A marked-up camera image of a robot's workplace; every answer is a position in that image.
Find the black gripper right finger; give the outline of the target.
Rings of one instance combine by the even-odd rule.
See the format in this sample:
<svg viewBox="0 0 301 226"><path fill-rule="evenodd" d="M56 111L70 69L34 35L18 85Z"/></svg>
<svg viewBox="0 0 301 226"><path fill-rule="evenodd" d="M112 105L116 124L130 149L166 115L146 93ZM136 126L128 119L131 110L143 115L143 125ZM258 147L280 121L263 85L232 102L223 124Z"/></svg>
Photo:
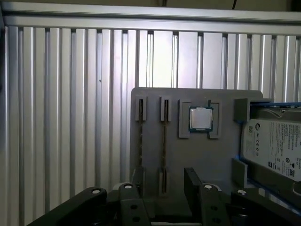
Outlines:
<svg viewBox="0 0 301 226"><path fill-rule="evenodd" d="M193 168L184 169L184 193L192 216L203 226L299 226L297 213L260 194L258 188L227 195L203 183Z"/></svg>

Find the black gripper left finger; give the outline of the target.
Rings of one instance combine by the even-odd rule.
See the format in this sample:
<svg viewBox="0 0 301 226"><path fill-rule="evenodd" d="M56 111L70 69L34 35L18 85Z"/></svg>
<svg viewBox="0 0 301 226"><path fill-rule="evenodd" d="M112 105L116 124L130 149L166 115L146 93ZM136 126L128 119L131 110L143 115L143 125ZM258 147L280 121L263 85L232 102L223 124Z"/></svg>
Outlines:
<svg viewBox="0 0 301 226"><path fill-rule="evenodd" d="M149 226L151 221L143 202L144 168L134 170L130 183L107 192L89 187L53 210L32 226Z"/></svg>

